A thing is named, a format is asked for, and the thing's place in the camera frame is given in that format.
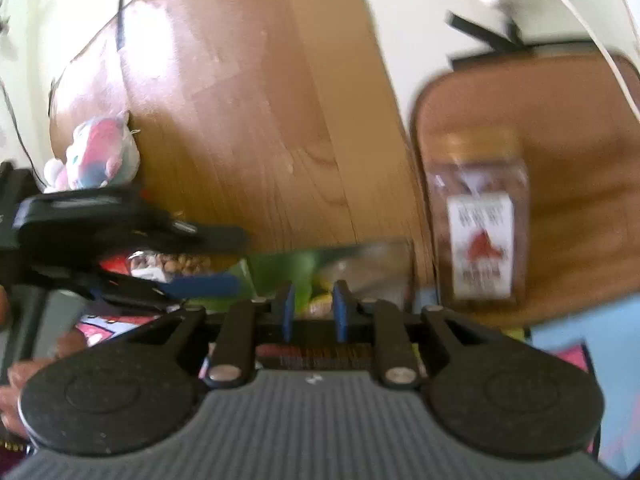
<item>finger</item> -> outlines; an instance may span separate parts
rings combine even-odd
[[[0,326],[9,321],[9,299],[4,287],[0,285]]]
[[[12,433],[21,436],[23,438],[28,438],[27,430],[24,427],[24,424],[20,421],[19,416],[9,415],[7,413],[3,413],[0,416],[4,427],[7,428]]]
[[[18,411],[20,390],[11,386],[0,386],[0,412]]]
[[[69,333],[63,335],[56,343],[55,356],[63,358],[71,354],[75,354],[86,348],[86,339],[84,334],[77,328],[73,328]]]
[[[38,370],[51,364],[53,359],[34,359],[33,361],[18,361],[9,368],[9,384],[19,390],[31,379]]]

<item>jar label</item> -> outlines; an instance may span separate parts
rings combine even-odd
[[[453,295],[459,300],[511,295],[513,202],[508,193],[447,198]]]

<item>round pad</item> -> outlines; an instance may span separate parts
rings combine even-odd
[[[585,449],[604,410],[589,374],[509,341],[454,354],[429,398],[445,429],[466,444],[528,460]]]
[[[194,380],[161,347],[107,343],[39,371],[22,391],[20,416],[44,447],[111,456],[173,433],[195,399]]]

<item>pink stuffed animal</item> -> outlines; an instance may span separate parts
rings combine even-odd
[[[89,189],[130,182],[138,171],[140,154],[127,127],[128,112],[93,118],[74,130],[66,149],[66,165],[53,158],[45,165],[45,190]]]

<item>glass jar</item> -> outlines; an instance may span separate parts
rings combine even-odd
[[[197,254],[157,254],[136,251],[129,258],[129,273],[136,278],[170,282],[176,276],[192,276],[213,272],[211,258]]]
[[[529,179],[508,128],[433,136],[424,161],[436,284],[443,306],[487,310],[523,303]]]

